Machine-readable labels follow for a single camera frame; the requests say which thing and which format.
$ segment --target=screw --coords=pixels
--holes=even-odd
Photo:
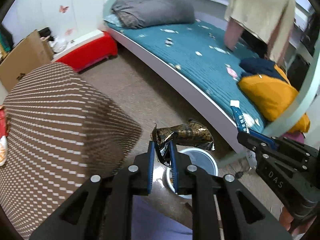
[[[128,167],[128,170],[131,171],[131,172],[136,172],[138,171],[138,166],[137,165],[131,165]]]
[[[195,166],[195,165],[189,165],[189,166],[187,167],[187,170],[188,170],[188,171],[191,171],[191,172],[194,172],[194,171],[197,170],[197,166]]]
[[[96,182],[99,182],[101,179],[101,177],[99,175],[93,175],[91,176],[90,180],[93,182],[93,183],[96,183]]]
[[[226,176],[224,176],[224,179],[228,182],[233,182],[235,180],[235,177],[231,174],[227,174]]]

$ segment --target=mattress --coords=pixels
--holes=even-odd
[[[143,29],[124,29],[108,26],[141,45],[177,70],[207,94],[233,119],[230,100],[239,100],[249,127],[262,132],[263,116],[238,88],[241,59],[257,57],[244,44],[234,51],[224,45],[224,31],[207,22],[160,25]]]

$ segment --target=bed frame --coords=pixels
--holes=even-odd
[[[105,3],[104,15],[110,12],[111,6],[115,1],[108,0]],[[222,159],[216,160],[218,167],[224,167],[246,156],[246,150],[237,142],[238,131],[235,122],[211,98],[186,77],[136,42],[113,29],[110,29],[109,32],[116,41],[140,58],[180,93],[228,142],[234,151]],[[264,135],[269,137],[283,135],[295,125],[311,105],[320,83],[319,52],[320,36],[316,42],[315,53],[300,93],[280,117],[265,127],[262,132]]]

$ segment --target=floor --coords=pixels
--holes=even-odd
[[[193,118],[206,125],[214,138],[214,158],[228,153],[231,148],[214,128],[178,92],[127,49],[120,47],[119,56],[103,61],[81,73],[83,79],[111,97],[133,119],[140,123],[143,134],[127,159],[146,152],[154,126],[171,127],[187,123]],[[187,202],[170,191],[164,175],[165,168],[155,160],[153,191],[147,200],[163,214],[192,227],[192,215]],[[246,169],[246,160],[240,160],[219,169],[219,176],[235,174]],[[240,182],[276,217],[282,204],[265,182],[253,171]]]

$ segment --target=food package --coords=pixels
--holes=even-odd
[[[150,137],[157,142],[156,151],[160,151],[162,157],[166,159],[169,141],[173,140],[177,145],[197,147],[207,151],[214,150],[214,141],[211,133],[201,123],[190,119],[188,124],[180,124],[173,127],[154,127]]]
[[[7,138],[2,136],[0,139],[0,167],[3,166],[7,160],[7,150]]]

